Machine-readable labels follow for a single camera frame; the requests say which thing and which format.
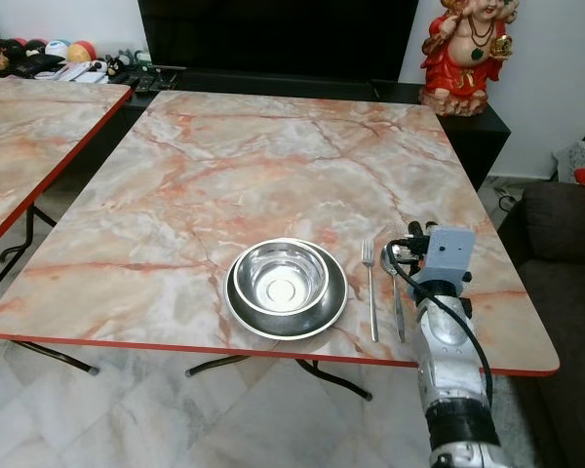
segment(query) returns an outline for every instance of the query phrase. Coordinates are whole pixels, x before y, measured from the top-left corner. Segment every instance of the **black metal table leg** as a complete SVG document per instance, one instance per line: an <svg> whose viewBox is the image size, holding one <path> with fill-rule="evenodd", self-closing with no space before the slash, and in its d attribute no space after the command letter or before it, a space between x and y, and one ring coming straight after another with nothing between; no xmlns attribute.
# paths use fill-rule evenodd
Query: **black metal table leg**
<svg viewBox="0 0 585 468"><path fill-rule="evenodd" d="M228 364L234 364L234 363L238 363L240 361L245 361L246 359L249 359L249 357L250 356L235 355L235 356L228 356L226 358L215 359L213 361L208 361L204 364L200 364L199 366L195 366L194 368L187 370L184 373L184 375L186 375L187 377L191 377L191 376L195 375L196 373L207 371L208 369L218 368L220 366L225 366ZM351 390L353 393L360 395L367 402L372 400L372 393L371 392L366 391L364 388L358 387L355 383L350 382L348 380L345 380L342 377L338 377L336 375L331 375L330 373L327 373L327 372L320 370L318 361L312 361L312 365L310 365L309 363L306 363L302 359L295 359L295 360L305 371L310 372L315 377L326 380L327 382L335 383L336 385L340 385L341 387L344 387L348 390Z"/></svg>
<svg viewBox="0 0 585 468"><path fill-rule="evenodd" d="M67 356L66 354L62 354L59 351L55 351L54 349L48 349L43 346L40 346L35 343L30 343L28 341L14 341L15 344L18 344L22 348L29 349L30 351L34 351L35 353L43 354L44 356L48 356L50 358L58 359L59 361L63 361L74 368L78 368L81 371L87 372L91 375L98 375L99 369L94 368L93 366L89 366L88 364L83 363L82 361L78 361L77 359L72 358L71 356Z"/></svg>
<svg viewBox="0 0 585 468"><path fill-rule="evenodd" d="M51 217L47 214L43 213L39 210L34 203L28 207L26 210L26 239L23 244L20 246L9 247L0 253L0 263L4 263L7 261L7 255L14 254L14 253L22 253L26 249L30 247L32 244L32 238L34 236L34 219L35 216L39 216L41 220L49 224L51 227L55 227L57 222L54 221Z"/></svg>
<svg viewBox="0 0 585 468"><path fill-rule="evenodd" d="M365 389L358 387L355 383L345 380L344 378L337 377L335 375L331 375L330 373L323 372L319 370L319 362L312 361L312 365L306 363L302 359L295 359L296 362L305 370L310 372L315 377L319 377L327 382L335 383L336 385L340 385L348 390L351 390L353 393L360 395L364 398L367 402L372 400L372 393L367 392Z"/></svg>
<svg viewBox="0 0 585 468"><path fill-rule="evenodd" d="M208 369L218 368L219 366L225 366L227 364L240 363L241 361L245 361L246 359L249 359L250 357L251 356L236 355L236 356L228 356L227 358L215 359L214 361L208 361L207 363L200 364L199 366L195 366L194 368L187 370L184 373L184 375L186 375L187 377L191 377L191 376L195 375L196 373L199 373L202 371L207 371Z"/></svg>
<svg viewBox="0 0 585 468"><path fill-rule="evenodd" d="M2 269L0 272L0 282L4 280L5 276L9 274L11 269L15 266L21 256L24 254L26 249L30 247L32 244L32 237L33 237L33 227L34 227L34 216L38 215L41 217L45 222L50 224L51 226L56 225L56 223L45 213L41 210L37 209L34 205L30 205L26 210L26 238L23 244L20 246L15 246L6 249L2 253L0 253L0 262L4 262L8 254L16 253L13 258L7 263L7 265ZM67 356L66 354L62 354L59 351L55 351L53 349L48 349L44 346L40 346L35 343L30 343L28 341L13 341L15 344L29 349L30 351L34 351L36 353L43 354L44 356L48 356L50 358L58 359L59 361L63 361L74 368L80 369L81 371L88 372L91 375L96 375L99 372L98 368L94 368L93 366L89 366L88 364L83 363L82 361L78 361L77 359L72 358L71 356Z"/></svg>
<svg viewBox="0 0 585 468"><path fill-rule="evenodd" d="M39 210L35 205L32 206L32 210L34 211L34 213L39 216L39 218L41 218L42 221L44 221L46 224L48 224L50 227L55 227L57 225L57 222L54 221L51 217L49 217L47 214L43 213L41 210Z"/></svg>
<svg viewBox="0 0 585 468"><path fill-rule="evenodd" d="M20 246L9 247L0 253L0 263L7 261L7 255L16 253L17 257L20 258L26 249L32 244L32 237L34 235L34 220L35 212L34 205L30 205L26 210L26 238Z"/></svg>

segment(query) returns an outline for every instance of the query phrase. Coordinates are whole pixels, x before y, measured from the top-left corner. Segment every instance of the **sofa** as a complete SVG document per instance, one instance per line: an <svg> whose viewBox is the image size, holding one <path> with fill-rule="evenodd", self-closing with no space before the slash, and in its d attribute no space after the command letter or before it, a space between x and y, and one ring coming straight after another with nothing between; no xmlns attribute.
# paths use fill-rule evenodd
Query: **sofa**
<svg viewBox="0 0 585 468"><path fill-rule="evenodd" d="M544 466L585 468L585 187L531 185L498 234L561 361L514 381Z"/></svg>

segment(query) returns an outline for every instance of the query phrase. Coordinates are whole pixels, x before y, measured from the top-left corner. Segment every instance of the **red statue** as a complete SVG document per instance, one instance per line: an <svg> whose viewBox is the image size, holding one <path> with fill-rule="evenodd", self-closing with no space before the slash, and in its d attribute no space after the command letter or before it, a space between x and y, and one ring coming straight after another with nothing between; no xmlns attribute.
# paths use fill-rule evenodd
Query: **red statue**
<svg viewBox="0 0 585 468"><path fill-rule="evenodd" d="M505 23L516 20L520 0L441 0L447 11L429 27L422 45L427 83L420 102L439 115L469 116L488 103L487 79L498 81L512 54Z"/></svg>

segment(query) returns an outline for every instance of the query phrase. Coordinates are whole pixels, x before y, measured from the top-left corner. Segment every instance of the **marble table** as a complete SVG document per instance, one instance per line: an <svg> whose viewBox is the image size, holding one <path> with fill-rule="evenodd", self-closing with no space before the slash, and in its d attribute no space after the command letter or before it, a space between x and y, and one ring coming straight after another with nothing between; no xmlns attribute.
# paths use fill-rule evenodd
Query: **marble table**
<svg viewBox="0 0 585 468"><path fill-rule="evenodd" d="M123 85L0 79L0 237L129 96Z"/></svg>
<svg viewBox="0 0 585 468"><path fill-rule="evenodd" d="M376 266L371 341L364 237L379 248L412 220L467 226L477 335L497 373L545 375L557 353L438 119L378 102L163 92L0 301L0 337L37 342L416 365L415 309ZM329 330L275 341L227 310L244 248L297 237L327 249L351 290Z"/></svg>

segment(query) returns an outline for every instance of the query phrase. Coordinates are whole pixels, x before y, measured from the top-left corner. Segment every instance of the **floor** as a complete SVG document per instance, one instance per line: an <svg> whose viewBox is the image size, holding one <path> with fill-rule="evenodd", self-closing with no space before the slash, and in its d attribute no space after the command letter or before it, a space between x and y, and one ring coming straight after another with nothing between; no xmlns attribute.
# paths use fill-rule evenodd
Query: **floor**
<svg viewBox="0 0 585 468"><path fill-rule="evenodd" d="M500 226L512 207L520 201L523 190L533 179L515 177L488 177L477 194L496 229Z"/></svg>
<svg viewBox="0 0 585 468"><path fill-rule="evenodd" d="M73 185L38 206L59 218ZM31 252L49 232L36 223ZM23 239L20 219L1 239ZM0 467L427 468L428 433L415 370L348 364L323 369L372 391L365 402L294 361L251 358L191 378L213 355L52 346L99 366L97 376L0 340ZM510 379L495 379L493 415L520 468L538 456Z"/></svg>

